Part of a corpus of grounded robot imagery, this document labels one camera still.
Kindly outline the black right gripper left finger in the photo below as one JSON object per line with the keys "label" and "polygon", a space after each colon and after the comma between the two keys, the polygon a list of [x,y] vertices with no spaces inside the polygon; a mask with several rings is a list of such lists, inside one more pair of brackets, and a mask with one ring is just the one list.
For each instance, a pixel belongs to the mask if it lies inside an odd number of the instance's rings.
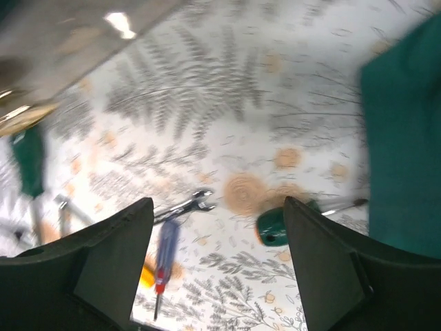
{"label": "black right gripper left finger", "polygon": [[146,330],[132,306],[154,222],[144,197],[52,243],[1,258],[2,330]]}

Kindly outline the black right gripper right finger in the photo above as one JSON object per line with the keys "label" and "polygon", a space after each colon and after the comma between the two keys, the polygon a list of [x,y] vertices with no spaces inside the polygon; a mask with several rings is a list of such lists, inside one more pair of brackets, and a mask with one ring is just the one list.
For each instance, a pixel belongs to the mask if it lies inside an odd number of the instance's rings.
{"label": "black right gripper right finger", "polygon": [[440,329],[440,260],[385,245],[293,197],[284,221],[308,330]]}

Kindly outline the yellow handle screwdriver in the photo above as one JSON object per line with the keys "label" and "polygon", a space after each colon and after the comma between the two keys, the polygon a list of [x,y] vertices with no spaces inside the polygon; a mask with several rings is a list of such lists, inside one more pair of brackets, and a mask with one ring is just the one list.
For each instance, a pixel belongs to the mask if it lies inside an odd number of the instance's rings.
{"label": "yellow handle screwdriver", "polygon": [[139,283],[146,288],[151,288],[155,284],[154,271],[152,271],[146,264],[143,265],[141,270]]}

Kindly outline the silver hex key tool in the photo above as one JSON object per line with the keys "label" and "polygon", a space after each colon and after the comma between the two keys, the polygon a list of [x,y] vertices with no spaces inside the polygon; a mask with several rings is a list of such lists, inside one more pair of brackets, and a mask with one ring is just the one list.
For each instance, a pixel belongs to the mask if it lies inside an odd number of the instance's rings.
{"label": "silver hex key tool", "polygon": [[84,213],[70,198],[59,194],[54,199],[58,204],[59,230],[55,230],[51,225],[44,221],[34,220],[35,229],[21,228],[18,225],[1,223],[1,231],[10,234],[17,245],[24,249],[45,245],[59,240],[73,233],[71,230],[71,217],[78,219],[82,226],[88,227],[95,222]]}

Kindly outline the stubby green screwdriver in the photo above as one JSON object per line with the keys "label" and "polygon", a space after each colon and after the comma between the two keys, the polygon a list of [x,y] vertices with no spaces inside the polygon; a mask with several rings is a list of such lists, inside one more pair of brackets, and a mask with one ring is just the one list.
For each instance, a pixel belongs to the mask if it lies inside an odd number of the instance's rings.
{"label": "stubby green screwdriver", "polygon": [[[306,202],[306,206],[328,217],[348,209],[362,207],[367,205],[368,202],[369,200],[365,198],[321,201],[311,199]],[[269,209],[257,218],[256,235],[259,241],[268,247],[287,245],[288,239],[282,206]]]}

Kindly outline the blue red screwdriver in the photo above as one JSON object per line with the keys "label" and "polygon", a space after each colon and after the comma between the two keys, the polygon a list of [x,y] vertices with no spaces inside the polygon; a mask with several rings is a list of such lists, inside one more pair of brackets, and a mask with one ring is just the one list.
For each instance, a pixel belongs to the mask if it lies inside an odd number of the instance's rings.
{"label": "blue red screwdriver", "polygon": [[172,266],[175,260],[179,232],[180,225],[176,219],[168,219],[165,221],[159,232],[156,270],[154,275],[156,292],[154,309],[155,321],[158,319],[163,293],[172,275]]}

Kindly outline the small silver wrench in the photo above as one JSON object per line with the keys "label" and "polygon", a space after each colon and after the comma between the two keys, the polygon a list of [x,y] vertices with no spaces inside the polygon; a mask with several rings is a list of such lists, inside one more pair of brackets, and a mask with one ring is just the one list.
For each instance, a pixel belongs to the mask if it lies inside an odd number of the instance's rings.
{"label": "small silver wrench", "polygon": [[189,212],[209,212],[213,210],[217,204],[207,203],[208,197],[214,194],[214,190],[209,188],[199,188],[193,192],[187,200],[174,205],[166,210],[154,213],[154,225],[162,224],[170,217],[179,217]]}

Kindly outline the large green handle screwdriver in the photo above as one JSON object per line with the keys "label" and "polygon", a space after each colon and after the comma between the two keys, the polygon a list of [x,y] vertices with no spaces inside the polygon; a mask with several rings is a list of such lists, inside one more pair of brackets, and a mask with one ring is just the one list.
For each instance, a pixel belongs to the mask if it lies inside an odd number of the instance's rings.
{"label": "large green handle screwdriver", "polygon": [[45,144],[43,129],[36,124],[9,138],[19,167],[22,193],[37,198],[44,192]]}

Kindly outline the mirrored drawer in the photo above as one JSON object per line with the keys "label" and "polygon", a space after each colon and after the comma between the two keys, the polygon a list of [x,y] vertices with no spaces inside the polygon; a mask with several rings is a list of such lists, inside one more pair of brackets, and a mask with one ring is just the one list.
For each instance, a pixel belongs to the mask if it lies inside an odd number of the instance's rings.
{"label": "mirrored drawer", "polygon": [[182,1],[2,1],[1,135],[54,111],[53,98]]}

